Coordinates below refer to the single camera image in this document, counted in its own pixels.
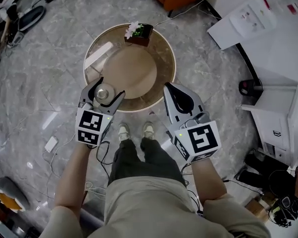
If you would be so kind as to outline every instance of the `marble floor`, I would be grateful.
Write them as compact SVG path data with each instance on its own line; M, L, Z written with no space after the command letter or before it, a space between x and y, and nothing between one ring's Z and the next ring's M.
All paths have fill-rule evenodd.
M37 0L20 0L25 11ZM84 87L83 58L93 39L103 30L120 23L146 22L155 25L167 19L167 12L156 0L55 0L47 13L21 42L3 55L0 64L0 177L8 176L23 190L31 210L22 217L42 230L53 208L59 176L75 145L75 113ZM217 121L222 148L212 157L221 177L232 176L243 165L243 157L257 145L257 131L251 115L240 110L250 100L238 92L240 80L251 75L236 48L221 51L207 29L216 19L194 8L184 15L157 26L173 47L177 61L176 80L197 92L211 118ZM124 121L139 146L142 125L151 120L158 141L183 166L183 161L165 134L169 121L164 103L139 113L117 113L107 135L111 142L108 160L118 147L116 130ZM44 152L51 136L59 143L55 150ZM138 147L139 155L143 154ZM195 190L193 177L187 175ZM87 180L105 187L107 177L90 155ZM235 183L227 183L229 193L244 203L255 193ZM103 201L94 199L103 209Z

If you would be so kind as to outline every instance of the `round table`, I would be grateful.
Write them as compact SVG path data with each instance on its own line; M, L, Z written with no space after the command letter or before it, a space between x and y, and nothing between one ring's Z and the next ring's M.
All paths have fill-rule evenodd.
M124 40L126 29L129 24L121 24L113 26L103 33L101 33L90 45L84 60L84 79L86 85L91 81L104 76L104 82L111 81L114 88L115 80L128 80L134 74L139 78L138 91L126 91L126 98L122 101L118 111L120 112L138 112L148 109L163 99L163 87L166 82L173 82L176 74L176 61L174 52L168 41L156 30L153 29L150 36L150 42L147 47L131 44ZM93 64L86 65L86 59L99 50L103 45L110 42L111 48L106 51L104 55L99 57ZM134 60L134 56L139 57L138 60L142 61L143 65L139 63L140 70L133 72L126 68L129 75L121 74L120 71L113 71L112 67L119 64L128 64L128 60Z

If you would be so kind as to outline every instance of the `person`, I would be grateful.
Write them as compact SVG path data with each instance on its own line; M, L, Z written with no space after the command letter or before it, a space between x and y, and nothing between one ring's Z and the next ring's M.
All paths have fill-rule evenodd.
M18 19L16 4L0 7L0 54L5 47L6 38L13 22Z
M249 172L244 166L235 175L237 181L271 191L277 197L285 196L298 199L298 168L295 177L287 172L288 166L269 156L265 156L264 161L260 161L255 156L256 150L252 149L244 160L245 164L252 167L259 174Z
M154 140L146 122L140 161L126 124L119 125L116 151L106 191L105 225L90 238L268 238L265 225L234 202L210 159L192 163L204 216L195 214L177 163ZM79 213L90 149L78 143L63 172L55 208L41 238L80 238Z

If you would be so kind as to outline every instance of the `white cabinet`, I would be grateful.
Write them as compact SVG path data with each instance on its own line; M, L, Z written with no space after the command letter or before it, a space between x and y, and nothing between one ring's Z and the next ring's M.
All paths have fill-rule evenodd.
M263 153L292 167L298 149L298 86L266 86L254 106L241 108L253 115Z

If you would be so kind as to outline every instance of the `plant pot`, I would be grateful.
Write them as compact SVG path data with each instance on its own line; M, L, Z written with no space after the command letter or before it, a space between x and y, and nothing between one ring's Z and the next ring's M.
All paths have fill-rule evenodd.
M147 47L148 44L149 44L149 41L150 41L149 38L150 38L150 35L152 33L153 26L151 26L149 24L142 24L142 25L144 26L143 34L141 36L132 36L129 39L127 39L125 37L125 42Z

